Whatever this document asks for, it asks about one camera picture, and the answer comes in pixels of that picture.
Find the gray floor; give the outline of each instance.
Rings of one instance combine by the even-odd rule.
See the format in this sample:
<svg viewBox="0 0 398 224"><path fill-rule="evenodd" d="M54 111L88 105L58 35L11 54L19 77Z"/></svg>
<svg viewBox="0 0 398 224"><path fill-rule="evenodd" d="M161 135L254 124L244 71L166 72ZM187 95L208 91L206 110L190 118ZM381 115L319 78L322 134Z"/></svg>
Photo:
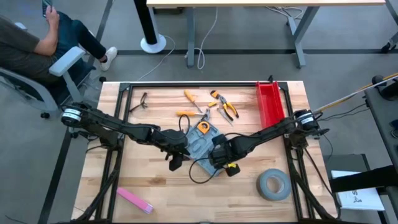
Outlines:
<svg viewBox="0 0 398 224"><path fill-rule="evenodd" d="M107 0L54 1L55 7L83 21L97 33ZM0 14L24 23L29 31L43 37L46 21L41 17L41 1L0 0ZM211 26L214 8L196 9L197 45ZM220 8L218 23L209 35L205 49L292 49L285 17L263 7ZM184 15L160 15L157 23L162 34L186 49ZM323 7L303 39L305 49L379 49L397 32L385 6ZM139 50L142 29L133 1L115 0L101 43L122 50ZM162 55L120 56L104 75L109 81L134 81L158 64ZM398 54L306 55L307 66L295 68L294 55L207 55L203 70L187 69L183 55L171 55L144 80L303 80L312 109L338 99L368 84L374 75L398 71ZM88 94L98 97L90 91ZM347 111L363 103L357 96L326 115ZM4 215L35 223L65 134L59 118L42 120L40 112L0 88L0 223L15 223ZM390 164L370 112L322 123L331 131L328 137L334 154L365 153L371 168ZM86 141L73 142L50 223L67 221L73 208L84 161ZM324 155L330 146L321 138ZM377 223L372 212L344 211L343 219Z"/></svg>

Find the duct tape roll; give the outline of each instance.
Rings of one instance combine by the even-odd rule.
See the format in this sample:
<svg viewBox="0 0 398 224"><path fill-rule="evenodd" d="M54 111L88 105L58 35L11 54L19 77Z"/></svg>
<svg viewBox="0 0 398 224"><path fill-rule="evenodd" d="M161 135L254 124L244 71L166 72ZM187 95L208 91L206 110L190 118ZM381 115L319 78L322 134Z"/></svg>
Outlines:
<svg viewBox="0 0 398 224"><path fill-rule="evenodd" d="M274 179L277 182L278 190L276 192L269 189L267 184L269 179ZM261 197L270 201L286 199L289 196L290 191L292 191L289 178L279 169L268 169L264 171L257 178L256 185L257 191Z"/></svg>

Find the gray shirt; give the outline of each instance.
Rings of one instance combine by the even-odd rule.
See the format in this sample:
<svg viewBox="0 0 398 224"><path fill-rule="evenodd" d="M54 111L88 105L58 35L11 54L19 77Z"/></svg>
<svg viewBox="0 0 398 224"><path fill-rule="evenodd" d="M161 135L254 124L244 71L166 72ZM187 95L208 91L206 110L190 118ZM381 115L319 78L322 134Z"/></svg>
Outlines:
<svg viewBox="0 0 398 224"><path fill-rule="evenodd" d="M0 16L0 67L43 84L56 81L58 77L49 74L56 58L34 53L39 41L39 38Z"/></svg>

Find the white sneaker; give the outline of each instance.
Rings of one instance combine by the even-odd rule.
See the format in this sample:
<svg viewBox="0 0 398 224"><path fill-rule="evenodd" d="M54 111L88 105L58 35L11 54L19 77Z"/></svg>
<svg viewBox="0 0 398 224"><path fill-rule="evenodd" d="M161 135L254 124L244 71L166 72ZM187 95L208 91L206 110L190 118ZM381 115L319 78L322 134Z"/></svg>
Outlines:
<svg viewBox="0 0 398 224"><path fill-rule="evenodd" d="M100 63L100 66L99 66L102 71L105 72L110 68L111 63L112 63L113 59L116 58L117 54L118 54L118 50L116 47L111 47L106 51L105 55L108 58L108 60L105 63Z"/></svg>

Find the jeans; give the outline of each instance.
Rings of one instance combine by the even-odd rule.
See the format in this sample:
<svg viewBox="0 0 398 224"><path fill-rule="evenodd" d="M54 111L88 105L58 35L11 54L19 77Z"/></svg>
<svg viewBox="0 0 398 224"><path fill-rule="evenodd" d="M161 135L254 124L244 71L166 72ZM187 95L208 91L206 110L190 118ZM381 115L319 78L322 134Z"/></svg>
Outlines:
<svg viewBox="0 0 398 224"><path fill-rule="evenodd" d="M88 31L81 21L72 20L62 12L58 13L60 22L58 26L58 44L55 51L57 59L79 44L95 58L104 57L106 48Z"/></svg>

